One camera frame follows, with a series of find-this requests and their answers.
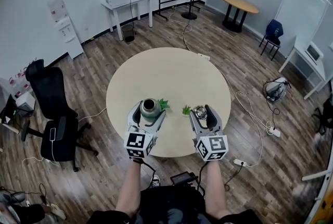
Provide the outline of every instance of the smartphone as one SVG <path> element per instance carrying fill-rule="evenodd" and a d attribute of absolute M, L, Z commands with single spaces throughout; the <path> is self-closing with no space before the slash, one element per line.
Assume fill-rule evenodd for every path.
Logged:
<path fill-rule="evenodd" d="M 50 141 L 55 141 L 56 140 L 56 128 L 51 128 L 50 129 Z"/>

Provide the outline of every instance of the white marker cube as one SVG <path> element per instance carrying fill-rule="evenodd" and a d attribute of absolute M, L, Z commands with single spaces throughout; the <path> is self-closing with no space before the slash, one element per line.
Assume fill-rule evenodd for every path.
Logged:
<path fill-rule="evenodd" d="M 124 147 L 129 156 L 145 158 L 156 143 L 154 134 L 128 131 L 124 138 Z"/>
<path fill-rule="evenodd" d="M 196 149 L 204 161 L 221 160 L 229 151 L 227 136 L 200 137 Z"/>

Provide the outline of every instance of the person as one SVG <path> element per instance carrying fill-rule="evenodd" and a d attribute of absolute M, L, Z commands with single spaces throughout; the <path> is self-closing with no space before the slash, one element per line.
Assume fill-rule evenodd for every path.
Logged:
<path fill-rule="evenodd" d="M 95 211 L 87 224 L 260 224 L 254 211 L 231 214 L 218 161 L 207 164 L 206 200 L 189 186 L 160 186 L 154 176 L 149 189 L 140 191 L 139 159 L 132 159 L 114 211 Z"/>
<path fill-rule="evenodd" d="M 23 207 L 0 202 L 0 223 L 2 224 L 33 224 L 44 219 L 45 214 L 53 214 L 63 220 L 66 219 L 65 213 L 55 204 Z"/>

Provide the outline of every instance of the trash can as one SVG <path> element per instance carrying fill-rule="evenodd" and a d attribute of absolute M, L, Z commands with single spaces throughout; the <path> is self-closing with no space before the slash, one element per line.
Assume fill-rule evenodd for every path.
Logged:
<path fill-rule="evenodd" d="M 126 42 L 129 43 L 134 40 L 134 27 L 132 25 L 125 25 L 121 30 Z"/>

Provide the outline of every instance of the light wood tabletop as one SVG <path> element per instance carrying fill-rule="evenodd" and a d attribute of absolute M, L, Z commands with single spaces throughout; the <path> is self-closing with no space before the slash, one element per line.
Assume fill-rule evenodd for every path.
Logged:
<path fill-rule="evenodd" d="M 127 60 L 113 75 L 107 90 L 109 119 L 122 138 L 127 131 L 127 115 L 133 106 L 146 98 L 168 100 L 170 108 L 157 136 L 153 156 L 178 157 L 195 153 L 195 134 L 185 105 L 208 104 L 222 119 L 230 115 L 228 85 L 219 70 L 203 57 L 179 48 L 156 48 Z"/>
<path fill-rule="evenodd" d="M 248 12 L 248 13 L 252 13 L 252 14 L 257 14 L 259 13 L 259 10 L 254 7 L 253 5 L 243 1 L 243 0 L 223 0 L 225 2 L 227 2 L 228 4 L 239 8 L 242 11 Z"/>

